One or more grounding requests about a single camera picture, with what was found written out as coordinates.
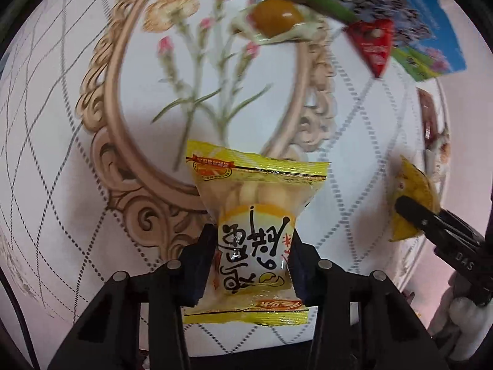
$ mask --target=black clamp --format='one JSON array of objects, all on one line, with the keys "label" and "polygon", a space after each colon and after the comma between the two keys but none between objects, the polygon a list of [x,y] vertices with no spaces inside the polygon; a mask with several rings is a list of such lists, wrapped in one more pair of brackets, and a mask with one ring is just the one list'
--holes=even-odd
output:
[{"label": "black clamp", "polygon": [[[149,303],[152,370],[189,370],[181,306],[202,297],[218,242],[204,226],[198,241],[154,273],[118,271],[89,303],[48,370],[134,370],[141,303]],[[293,235],[288,268],[297,296],[318,306],[309,370],[445,370],[447,364],[405,298],[382,271],[347,273]],[[359,307],[358,342],[351,346],[350,302]]]},{"label": "black clamp", "polygon": [[455,214],[435,214],[408,196],[401,196],[395,210],[432,242],[435,254],[471,283],[467,297],[478,306],[491,300],[493,247],[479,232]]}]

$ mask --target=small yellow bag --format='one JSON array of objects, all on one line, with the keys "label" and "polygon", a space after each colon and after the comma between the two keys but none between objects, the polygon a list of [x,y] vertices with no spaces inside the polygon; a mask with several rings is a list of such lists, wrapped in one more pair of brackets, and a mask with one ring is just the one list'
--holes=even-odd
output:
[{"label": "small yellow bag", "polygon": [[184,322],[303,324],[307,308],[287,270],[296,217],[323,185],[329,163],[299,163],[189,141],[186,161],[218,224],[204,297]]},{"label": "small yellow bag", "polygon": [[[418,170],[409,160],[401,156],[402,167],[397,176],[397,189],[394,194],[394,203],[401,196],[409,196],[435,214],[440,211],[440,200],[436,194],[435,185]],[[393,211],[392,242],[420,236],[421,231],[404,217]]]}]

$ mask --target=pink flower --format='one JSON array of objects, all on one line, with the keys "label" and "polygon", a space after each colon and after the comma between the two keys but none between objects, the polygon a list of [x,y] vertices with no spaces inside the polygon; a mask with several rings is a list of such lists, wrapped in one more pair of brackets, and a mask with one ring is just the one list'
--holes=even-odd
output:
[{"label": "pink flower", "polygon": [[259,45],[253,42],[248,42],[248,44],[246,45],[246,54],[249,55],[252,59],[254,59],[258,55],[259,50]]},{"label": "pink flower", "polygon": [[173,43],[171,42],[171,37],[163,37],[158,44],[159,54],[171,53],[173,51]]},{"label": "pink flower", "polygon": [[204,18],[200,21],[199,27],[200,29],[209,29],[214,24],[214,20],[212,18]]},{"label": "pink flower", "polygon": [[425,49],[425,53],[435,60],[442,60],[445,58],[441,50],[434,49],[432,47],[427,47]]},{"label": "pink flower", "polygon": [[450,71],[450,64],[446,59],[437,60],[430,65],[430,69],[435,72],[445,73]]}]

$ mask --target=green stem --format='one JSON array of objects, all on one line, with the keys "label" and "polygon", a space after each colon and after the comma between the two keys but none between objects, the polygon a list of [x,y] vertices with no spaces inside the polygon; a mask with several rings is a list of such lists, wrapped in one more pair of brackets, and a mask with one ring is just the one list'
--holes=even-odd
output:
[{"label": "green stem", "polygon": [[198,56],[199,48],[197,47],[197,44],[193,40],[192,36],[186,33],[183,35],[183,38],[185,39],[185,44],[187,45],[188,51],[190,52],[191,56]]},{"label": "green stem", "polygon": [[225,118],[225,119],[227,117],[229,117],[228,112],[233,107],[233,104],[235,102],[236,94],[240,91],[240,89],[238,89],[238,85],[240,85],[241,81],[242,80],[241,80],[240,76],[235,76],[235,80],[233,82],[233,86],[231,86],[231,91],[229,92],[229,99],[226,102],[225,107],[224,107],[224,110],[222,112],[222,117]]},{"label": "green stem", "polygon": [[260,96],[262,96],[264,93],[266,93],[270,88],[272,87],[272,84],[267,85],[264,87],[260,92],[258,92],[256,95],[247,98],[245,101],[241,102],[232,112],[229,114],[229,116],[226,118],[225,121],[225,126],[229,124],[229,122],[233,119],[233,117],[238,114],[243,108],[245,108],[247,105],[249,105],[251,102],[257,100]]},{"label": "green stem", "polygon": [[212,107],[210,107],[207,103],[200,103],[199,108],[203,110],[208,116],[210,121],[213,123],[216,131],[219,132],[219,122],[218,118],[216,117],[214,110]]},{"label": "green stem", "polygon": [[217,95],[219,92],[221,91],[221,89],[217,89],[216,91],[212,92],[212,93],[209,93],[208,95],[205,95],[204,97],[201,97],[199,98],[196,103],[199,105],[200,103],[203,103],[204,101],[206,100],[209,100],[211,97],[214,97],[215,95]]},{"label": "green stem", "polygon": [[216,51],[219,53],[223,48],[222,45],[222,35],[221,35],[221,21],[222,21],[222,9],[219,9],[216,4],[214,4],[214,39],[216,42]]},{"label": "green stem", "polygon": [[224,122],[218,123],[218,133],[221,145],[228,147],[228,124]]},{"label": "green stem", "polygon": [[190,129],[192,128],[193,117],[195,115],[195,111],[197,110],[198,104],[197,93],[200,88],[200,81],[202,77],[202,63],[201,60],[196,60],[195,62],[195,86],[192,92],[191,101],[193,102],[192,108],[188,112],[185,129],[183,130],[183,135],[181,137],[180,147],[178,150],[178,155],[176,159],[174,159],[173,170],[177,171],[178,167],[181,163],[181,159],[183,157],[183,153],[185,152],[186,141],[188,139],[188,135],[190,134]]},{"label": "green stem", "polygon": [[202,83],[202,57],[199,53],[196,60],[195,60],[194,86],[193,86],[193,90],[192,90],[192,101],[197,100],[197,95],[199,94],[201,83]]},{"label": "green stem", "polygon": [[221,117],[226,115],[226,85],[228,83],[228,60],[232,58],[233,54],[229,54],[231,51],[231,46],[233,44],[233,39],[235,35],[230,34],[226,45],[221,51],[221,61],[219,62],[219,87],[221,88],[221,93],[219,94],[219,109],[221,112]]},{"label": "green stem", "polygon": [[151,121],[151,124],[156,122],[159,118],[161,118],[164,114],[166,114],[173,107],[180,105],[182,103],[188,102],[188,99],[177,98],[174,102],[169,103],[166,107],[164,107]]}]

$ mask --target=red triangular package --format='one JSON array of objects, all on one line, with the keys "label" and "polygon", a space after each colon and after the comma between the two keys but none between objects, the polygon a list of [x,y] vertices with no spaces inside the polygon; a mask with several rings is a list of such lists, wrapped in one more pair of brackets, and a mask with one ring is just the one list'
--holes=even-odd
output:
[{"label": "red triangular package", "polygon": [[393,22],[390,19],[355,22],[346,27],[346,33],[375,77],[380,78],[392,50]]}]

